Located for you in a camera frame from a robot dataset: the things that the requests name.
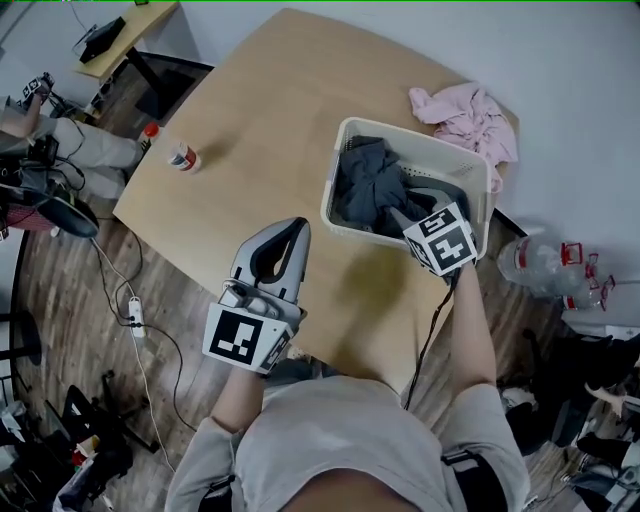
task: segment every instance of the red lid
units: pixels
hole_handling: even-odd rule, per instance
[[[154,123],[151,121],[147,126],[144,127],[144,134],[147,137],[155,137],[158,135],[160,128],[158,127],[158,123]]]

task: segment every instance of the white laundry basket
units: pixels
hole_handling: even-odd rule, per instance
[[[471,227],[476,238],[478,259],[487,250],[491,219],[491,167],[483,157],[448,142],[397,126],[349,117],[340,124],[331,168],[324,187],[320,215],[337,234],[360,238],[375,244],[409,250],[404,240],[347,227],[335,211],[334,193],[340,166],[340,154],[349,149],[354,135],[381,137],[399,156],[398,165],[410,176],[428,176],[458,186],[467,194]]]

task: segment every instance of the chair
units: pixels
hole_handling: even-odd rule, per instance
[[[98,398],[89,402],[76,386],[69,387],[61,416],[49,401],[45,401],[51,421],[68,441],[75,445],[92,435],[100,439],[89,476],[82,482],[81,489],[74,492],[72,497],[65,498],[64,505],[72,510],[82,509],[87,499],[93,502],[104,492],[111,478],[123,477],[133,466],[133,452],[125,436],[150,453],[155,453],[159,448],[155,441],[146,443],[125,423],[146,409],[149,402],[143,399],[138,407],[121,414],[109,387],[109,380],[113,377],[113,371],[102,375],[104,408]]]

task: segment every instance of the power strip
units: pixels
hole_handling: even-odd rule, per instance
[[[129,299],[129,316],[133,319],[131,323],[133,324],[144,324],[144,318],[142,317],[142,302],[138,297],[131,297]],[[136,338],[146,338],[147,330],[142,327],[132,327],[133,335]]]

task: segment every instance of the wooden table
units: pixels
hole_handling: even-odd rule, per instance
[[[245,239],[272,222],[306,217],[312,240],[299,304],[309,315],[294,343],[344,373],[400,392],[446,286],[402,250],[331,234],[320,220],[322,193],[343,119],[428,132],[411,114],[409,88],[434,93],[463,81],[382,37],[284,9],[168,123],[163,138],[170,133],[195,148],[200,172],[170,168],[169,142],[161,138],[115,214],[214,294]]]
[[[161,119],[193,84],[193,78],[175,71],[165,71],[158,77],[134,45],[165,21],[178,5],[179,2],[132,5],[122,15],[125,25],[111,47],[86,64],[79,62],[76,72],[97,78],[103,83],[127,57],[149,84],[149,90],[136,103],[136,107],[155,119]]]

